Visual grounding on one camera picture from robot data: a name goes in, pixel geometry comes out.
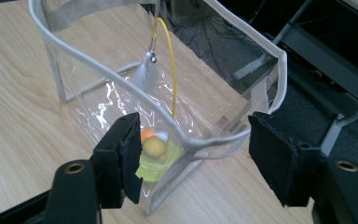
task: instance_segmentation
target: clear plastic bag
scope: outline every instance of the clear plastic bag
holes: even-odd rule
[[[202,160],[243,148],[248,115],[282,103],[285,52],[215,0],[30,0],[30,9],[59,98],[95,144],[116,119],[140,114],[147,214]]]

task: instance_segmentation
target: wooden table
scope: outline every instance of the wooden table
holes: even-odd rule
[[[0,212],[51,187],[55,170],[90,157],[93,143],[59,102],[28,2],[0,4]],[[205,161],[150,216],[129,200],[104,223],[312,223],[282,208],[247,148]]]

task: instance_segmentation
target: green object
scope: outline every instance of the green object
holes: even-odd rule
[[[136,175],[142,177],[146,182],[159,181],[179,158],[181,153],[182,149],[172,141],[168,142],[167,151],[161,156],[165,157],[165,159],[150,157],[143,151],[140,158],[141,164]]]

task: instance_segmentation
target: screw hole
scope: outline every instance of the screw hole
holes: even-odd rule
[[[84,168],[85,168],[85,166],[83,164],[75,163],[75,164],[67,166],[65,168],[65,172],[68,175],[72,175],[72,174],[75,174],[75,173],[78,173],[78,172],[82,171]]]
[[[348,172],[358,172],[358,167],[348,161],[337,161],[336,166]]]

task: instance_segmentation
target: yellow wire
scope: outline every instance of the yellow wire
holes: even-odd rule
[[[176,112],[176,66],[175,66],[175,57],[173,56],[173,48],[172,42],[170,38],[170,33],[168,32],[168,28],[165,25],[165,22],[162,18],[158,17],[155,19],[154,26],[153,26],[153,38],[156,40],[157,37],[157,24],[160,23],[162,28],[164,29],[165,35],[168,41],[168,47],[170,49],[170,56],[171,56],[171,68],[172,68],[172,113],[171,117],[175,117]]]

